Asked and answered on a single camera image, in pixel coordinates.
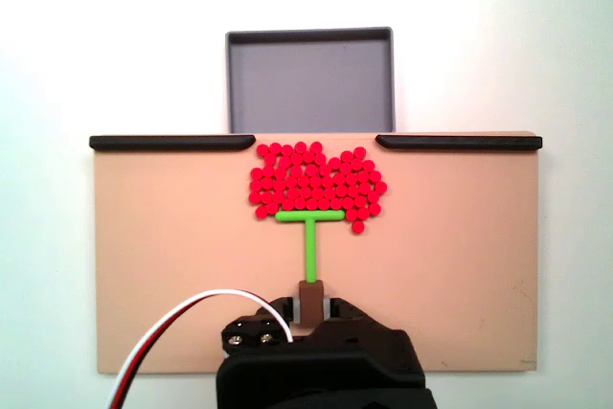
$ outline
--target white background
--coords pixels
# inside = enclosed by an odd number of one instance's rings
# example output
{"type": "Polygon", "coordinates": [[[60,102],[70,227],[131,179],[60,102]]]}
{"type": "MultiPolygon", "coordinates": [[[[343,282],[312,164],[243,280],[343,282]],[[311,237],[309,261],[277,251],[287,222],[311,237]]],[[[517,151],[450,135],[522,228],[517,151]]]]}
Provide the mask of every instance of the white background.
{"type": "MultiPolygon", "coordinates": [[[[439,406],[613,407],[613,0],[0,0],[0,407],[111,385],[88,137],[224,132],[227,31],[362,26],[394,28],[398,131],[544,138],[538,371],[428,375],[439,406]]],[[[214,379],[126,407],[213,408],[214,379]]]]}

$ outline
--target tan wooden panel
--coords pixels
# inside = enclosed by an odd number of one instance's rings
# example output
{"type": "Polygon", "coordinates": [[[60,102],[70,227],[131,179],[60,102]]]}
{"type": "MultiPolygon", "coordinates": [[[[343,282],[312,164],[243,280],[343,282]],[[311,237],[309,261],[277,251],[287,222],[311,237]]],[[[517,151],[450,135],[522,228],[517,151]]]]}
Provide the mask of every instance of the tan wooden panel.
{"type": "MultiPolygon", "coordinates": [[[[364,234],[345,221],[317,225],[328,295],[405,329],[426,371],[535,369],[536,152],[399,152],[373,134],[257,138],[319,140],[328,156],[363,146],[388,183],[364,234]]],[[[100,372],[117,372],[159,317],[199,291],[234,287],[268,300],[296,291],[303,225],[255,219],[247,202],[249,171],[261,163],[255,148],[95,153],[100,372]]],[[[141,372],[215,372],[221,330],[255,308],[204,301],[141,372]]]]}

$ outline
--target cable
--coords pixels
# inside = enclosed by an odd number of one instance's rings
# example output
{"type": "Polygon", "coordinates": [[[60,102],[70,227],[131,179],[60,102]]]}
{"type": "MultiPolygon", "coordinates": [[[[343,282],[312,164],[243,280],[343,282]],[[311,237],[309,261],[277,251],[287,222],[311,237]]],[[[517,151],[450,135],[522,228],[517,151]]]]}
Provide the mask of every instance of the cable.
{"type": "Polygon", "coordinates": [[[153,325],[149,331],[147,331],[141,340],[138,341],[134,349],[132,349],[132,352],[130,352],[125,359],[124,366],[122,366],[117,374],[115,384],[113,385],[113,389],[108,400],[108,409],[121,409],[124,406],[127,391],[130,388],[134,376],[136,376],[138,368],[145,359],[145,356],[147,356],[148,351],[151,349],[151,347],[153,347],[157,339],[164,333],[164,331],[169,328],[174,320],[201,300],[206,299],[207,297],[218,296],[220,294],[241,296],[260,304],[260,306],[264,307],[268,313],[270,313],[275,320],[279,322],[285,332],[287,342],[294,341],[289,325],[285,322],[284,318],[277,310],[275,310],[275,308],[273,308],[261,297],[252,294],[251,292],[241,291],[239,289],[211,289],[209,291],[201,292],[169,311],[166,315],[160,318],[160,320],[153,325]]]}

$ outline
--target green t-shaped stick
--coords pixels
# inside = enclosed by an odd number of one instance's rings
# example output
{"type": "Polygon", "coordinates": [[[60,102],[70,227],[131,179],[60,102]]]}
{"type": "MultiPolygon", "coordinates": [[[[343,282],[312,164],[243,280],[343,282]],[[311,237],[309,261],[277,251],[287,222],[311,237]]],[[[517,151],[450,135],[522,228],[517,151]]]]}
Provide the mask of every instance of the green t-shaped stick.
{"type": "Polygon", "coordinates": [[[343,220],[344,211],[279,211],[275,214],[279,222],[305,223],[305,271],[306,281],[317,281],[317,249],[315,222],[318,220],[343,220]]]}

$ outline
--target screw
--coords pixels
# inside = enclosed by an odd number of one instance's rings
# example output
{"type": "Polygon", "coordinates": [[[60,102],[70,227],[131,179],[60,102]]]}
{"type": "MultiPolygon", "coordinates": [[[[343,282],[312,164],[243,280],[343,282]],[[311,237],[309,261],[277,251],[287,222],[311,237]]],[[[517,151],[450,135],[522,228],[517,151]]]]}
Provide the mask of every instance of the screw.
{"type": "Polygon", "coordinates": [[[242,337],[239,335],[233,335],[228,339],[230,345],[240,345],[242,343],[242,337]]]}

